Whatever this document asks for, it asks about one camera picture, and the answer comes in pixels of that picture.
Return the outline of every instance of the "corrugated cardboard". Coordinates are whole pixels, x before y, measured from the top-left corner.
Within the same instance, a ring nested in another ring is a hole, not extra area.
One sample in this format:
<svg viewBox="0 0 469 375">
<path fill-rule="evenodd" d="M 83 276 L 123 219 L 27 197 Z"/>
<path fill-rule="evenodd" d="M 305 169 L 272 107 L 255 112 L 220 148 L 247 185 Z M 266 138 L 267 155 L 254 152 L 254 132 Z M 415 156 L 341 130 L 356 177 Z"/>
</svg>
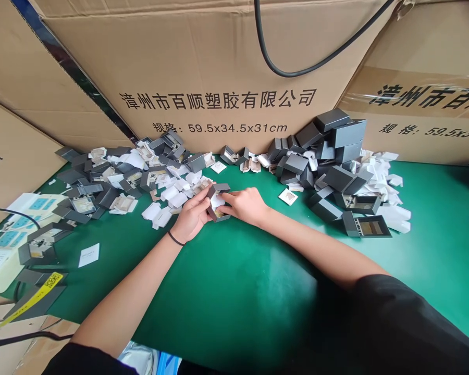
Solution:
<svg viewBox="0 0 469 375">
<path fill-rule="evenodd" d="M 0 105 L 0 208 L 32 192 L 66 161 L 60 145 Z M 0 221 L 6 214 L 0 212 Z"/>
<path fill-rule="evenodd" d="M 57 141 L 83 151 L 131 145 L 59 66 L 14 5 L 3 0 L 0 103 Z"/>
<path fill-rule="evenodd" d="M 286 71 L 316 64 L 379 0 L 267 0 L 266 46 Z M 322 68 L 282 78 L 265 64 L 249 0 L 36 0 L 46 25 L 139 137 L 177 129 L 193 152 L 264 151 L 332 109 L 394 4 Z"/>
<path fill-rule="evenodd" d="M 393 21 L 339 107 L 368 120 L 364 148 L 469 163 L 469 1 L 418 5 Z"/>
</svg>

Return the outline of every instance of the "white card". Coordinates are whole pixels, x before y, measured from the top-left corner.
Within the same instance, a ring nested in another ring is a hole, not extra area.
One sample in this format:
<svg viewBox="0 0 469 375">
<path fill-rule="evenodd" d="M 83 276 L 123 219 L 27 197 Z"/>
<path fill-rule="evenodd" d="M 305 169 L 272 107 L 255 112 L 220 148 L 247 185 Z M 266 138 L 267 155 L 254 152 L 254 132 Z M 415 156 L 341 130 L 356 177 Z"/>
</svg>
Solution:
<svg viewBox="0 0 469 375">
<path fill-rule="evenodd" d="M 78 262 L 78 268 L 86 266 L 99 259 L 99 244 L 95 244 L 91 247 L 87 247 L 80 253 L 80 261 Z"/>
</svg>

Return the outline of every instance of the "black wire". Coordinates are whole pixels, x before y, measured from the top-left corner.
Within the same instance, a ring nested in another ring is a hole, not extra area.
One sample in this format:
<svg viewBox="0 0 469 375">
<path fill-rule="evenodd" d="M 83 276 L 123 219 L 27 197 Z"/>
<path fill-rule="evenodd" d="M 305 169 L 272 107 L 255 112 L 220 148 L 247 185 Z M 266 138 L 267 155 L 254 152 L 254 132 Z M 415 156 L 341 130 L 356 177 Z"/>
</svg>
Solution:
<svg viewBox="0 0 469 375">
<path fill-rule="evenodd" d="M 35 224 L 37 229 L 40 229 L 40 224 L 38 224 L 38 222 L 35 219 L 33 219 L 31 216 L 28 216 L 28 215 L 23 214 L 21 212 L 9 210 L 7 208 L 0 208 L 0 211 L 7 212 L 7 213 L 10 213 L 10 214 L 24 216 L 25 218 L 30 219 L 33 222 L 33 224 Z M 16 285 L 16 288 L 14 289 L 14 300 L 15 300 L 14 302 L 17 302 L 20 285 L 21 285 L 21 283 L 18 282 L 17 285 Z M 51 324 L 50 326 L 46 327 L 45 329 L 48 329 L 48 328 L 58 324 L 60 321 L 61 321 L 61 319 L 57 320 L 55 323 Z M 24 335 L 21 335 L 21 336 L 10 337 L 8 339 L 1 339 L 0 340 L 0 346 L 14 344 L 14 343 L 17 343 L 17 342 L 20 342 L 20 341 L 30 340 L 30 339 L 34 339 L 34 338 L 38 338 L 38 337 L 45 337 L 45 338 L 55 340 L 55 341 L 62 341 L 62 340 L 67 340 L 67 339 L 72 338 L 73 335 L 58 336 L 58 335 L 56 335 L 54 333 L 51 333 L 51 332 L 39 331 L 39 332 L 24 334 Z"/>
<path fill-rule="evenodd" d="M 62 341 L 62 340 L 67 340 L 73 337 L 73 335 L 67 335 L 67 336 L 58 336 L 52 332 L 33 332 L 33 333 L 27 333 L 21 336 L 16 336 L 16 337 L 10 337 L 8 339 L 1 339 L 0 340 L 0 346 L 4 345 L 9 345 L 9 344 L 15 344 L 20 341 L 24 340 L 30 340 L 30 339 L 35 339 L 39 337 L 45 337 L 54 341 Z"/>
<path fill-rule="evenodd" d="M 26 214 L 23 214 L 22 212 L 17 212 L 17 211 L 14 211 L 14 210 L 9 210 L 7 208 L 0 208 L 0 211 L 3 211 L 3 212 L 7 212 L 9 214 L 15 214 L 15 215 L 20 215 L 20 216 L 24 216 L 25 218 L 27 219 L 30 219 L 33 224 L 35 224 L 36 228 L 37 229 L 40 229 L 40 224 L 38 224 L 38 222 L 33 219 L 31 216 L 29 215 L 26 215 Z M 14 289 L 14 294 L 13 294 L 13 300 L 14 300 L 14 303 L 17 303 L 19 301 L 19 288 L 21 287 L 21 282 L 18 281 L 17 284 L 16 284 L 16 287 Z"/>
<path fill-rule="evenodd" d="M 262 56 L 264 57 L 264 60 L 266 61 L 266 64 L 268 67 L 277 75 L 285 78 L 292 78 L 292 77 L 299 77 L 303 76 L 305 74 L 308 74 L 312 72 L 313 70 L 316 70 L 323 65 L 325 65 L 327 62 L 330 60 L 334 59 L 338 54 L 340 54 L 343 50 L 345 50 L 347 47 L 349 47 L 356 39 L 358 39 L 377 19 L 386 11 L 387 8 L 394 2 L 394 0 L 388 0 L 384 5 L 381 6 L 381 8 L 373 15 L 368 22 L 363 25 L 361 29 L 359 29 L 355 35 L 349 38 L 347 42 L 342 44 L 339 48 L 337 48 L 334 52 L 332 52 L 330 55 L 325 57 L 323 60 L 321 60 L 319 63 L 316 65 L 310 66 L 309 68 L 302 69 L 296 72 L 284 72 L 283 70 L 279 69 L 271 59 L 269 58 L 269 55 L 267 54 L 267 49 L 266 49 L 266 43 L 264 41 L 264 34 L 262 30 L 262 20 L 261 20 L 261 0 L 254 0 L 254 9 L 255 9 L 255 26 L 257 27 L 257 38 L 259 39 L 259 46 L 261 47 L 261 52 Z"/>
<path fill-rule="evenodd" d="M 31 216 L 28 216 L 28 215 L 26 215 L 26 214 L 23 214 L 22 212 L 17 212 L 17 211 L 9 210 L 9 209 L 7 209 L 7 208 L 0 208 L 0 211 L 8 212 L 9 214 L 15 214 L 15 215 L 24 216 L 25 218 L 30 219 L 31 221 L 33 221 L 33 224 L 36 225 L 36 228 L 37 228 L 37 229 L 40 229 L 40 224 L 38 224 L 38 222 L 37 222 L 35 219 L 33 219 Z"/>
</svg>

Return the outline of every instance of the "green work surface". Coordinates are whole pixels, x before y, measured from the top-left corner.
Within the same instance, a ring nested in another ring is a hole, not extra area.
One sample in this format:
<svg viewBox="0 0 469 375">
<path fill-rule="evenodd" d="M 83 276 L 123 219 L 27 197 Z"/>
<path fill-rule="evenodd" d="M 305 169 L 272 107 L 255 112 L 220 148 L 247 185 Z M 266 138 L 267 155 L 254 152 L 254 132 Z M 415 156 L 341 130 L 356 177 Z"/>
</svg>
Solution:
<svg viewBox="0 0 469 375">
<path fill-rule="evenodd" d="M 241 173 L 229 166 L 219 175 L 204 170 L 232 190 L 256 186 L 272 208 L 364 253 L 469 336 L 469 168 L 393 162 L 391 172 L 404 178 L 400 198 L 413 212 L 412 231 L 361 240 L 345 236 L 340 222 L 325 225 L 315 216 L 306 205 L 310 191 L 297 192 L 298 200 L 287 206 L 278 198 L 285 187 L 267 170 Z M 64 188 L 57 181 L 40 190 Z M 143 195 L 133 213 L 105 213 L 56 243 L 60 263 L 70 272 L 69 286 L 50 314 L 81 323 L 153 248 L 176 216 L 155 231 L 141 216 L 150 203 Z M 96 243 L 99 260 L 77 268 L 80 251 Z M 12 290 L 13 285 L 4 295 L 11 297 Z M 320 319 L 340 317 L 346 308 L 340 307 L 342 297 L 275 237 L 235 218 L 210 222 L 181 251 L 133 339 L 231 371 L 271 370 L 305 352 L 319 352 L 308 356 L 315 359 L 338 357 L 330 348 L 333 342 L 342 345 L 339 328 Z"/>
</svg>

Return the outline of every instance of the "yellow strap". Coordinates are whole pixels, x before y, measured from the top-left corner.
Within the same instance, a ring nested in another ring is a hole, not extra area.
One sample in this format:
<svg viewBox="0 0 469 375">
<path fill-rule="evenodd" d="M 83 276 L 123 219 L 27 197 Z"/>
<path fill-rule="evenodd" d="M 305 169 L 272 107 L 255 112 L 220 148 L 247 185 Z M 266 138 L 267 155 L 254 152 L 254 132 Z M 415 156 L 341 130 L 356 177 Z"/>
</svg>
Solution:
<svg viewBox="0 0 469 375">
<path fill-rule="evenodd" d="M 9 324 L 19 315 L 34 306 L 39 300 L 45 297 L 47 293 L 49 293 L 62 278 L 63 275 L 57 272 L 53 272 L 52 275 L 50 275 L 50 277 L 48 278 L 48 280 L 40 287 L 40 289 L 38 289 L 38 291 L 33 297 L 31 297 L 24 305 L 17 309 L 15 313 L 13 313 L 7 319 L 3 320 L 2 323 L 0 323 L 0 328 L 5 326 L 6 324 Z"/>
</svg>

